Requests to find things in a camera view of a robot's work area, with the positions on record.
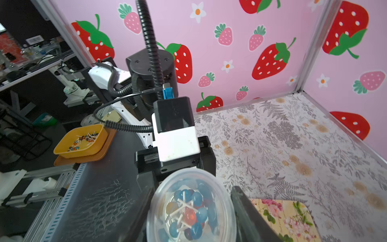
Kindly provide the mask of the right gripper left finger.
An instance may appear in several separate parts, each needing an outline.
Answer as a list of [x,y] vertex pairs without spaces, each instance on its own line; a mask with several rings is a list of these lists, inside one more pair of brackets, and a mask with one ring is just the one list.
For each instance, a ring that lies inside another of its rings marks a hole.
[[145,187],[123,220],[121,242],[147,242],[146,222],[155,189]]

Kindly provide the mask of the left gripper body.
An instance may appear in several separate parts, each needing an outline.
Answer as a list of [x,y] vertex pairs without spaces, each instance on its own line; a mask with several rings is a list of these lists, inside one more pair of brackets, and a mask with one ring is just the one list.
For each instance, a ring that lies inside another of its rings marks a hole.
[[196,167],[212,175],[216,174],[216,157],[208,136],[198,137],[200,153],[172,161],[159,160],[158,148],[137,151],[135,165],[138,169],[137,183],[140,188],[156,188],[173,172]]

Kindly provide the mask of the clear candy jar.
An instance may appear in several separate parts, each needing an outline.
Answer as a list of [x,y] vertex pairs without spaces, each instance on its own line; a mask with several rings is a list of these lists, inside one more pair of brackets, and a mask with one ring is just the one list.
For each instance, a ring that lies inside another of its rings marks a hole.
[[157,188],[146,222],[149,242],[234,242],[231,196],[211,173],[185,168]]

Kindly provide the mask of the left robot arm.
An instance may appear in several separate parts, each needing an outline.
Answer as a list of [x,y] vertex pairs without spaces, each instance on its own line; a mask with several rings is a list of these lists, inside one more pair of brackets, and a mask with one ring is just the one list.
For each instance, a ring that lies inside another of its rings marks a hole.
[[127,59],[128,71],[116,67],[112,58],[98,61],[84,73],[88,84],[103,100],[103,107],[116,110],[122,122],[105,120],[104,126],[136,133],[144,150],[135,153],[140,187],[157,186],[173,172],[197,167],[216,172],[216,158],[209,138],[197,137],[188,97],[178,97],[171,55],[164,59],[163,82],[156,86],[146,50]]

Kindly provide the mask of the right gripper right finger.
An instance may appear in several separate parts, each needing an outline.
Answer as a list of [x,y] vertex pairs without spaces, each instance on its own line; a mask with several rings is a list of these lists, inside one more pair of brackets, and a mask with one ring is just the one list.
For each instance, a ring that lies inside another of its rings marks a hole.
[[281,242],[239,186],[231,190],[237,222],[237,242]]

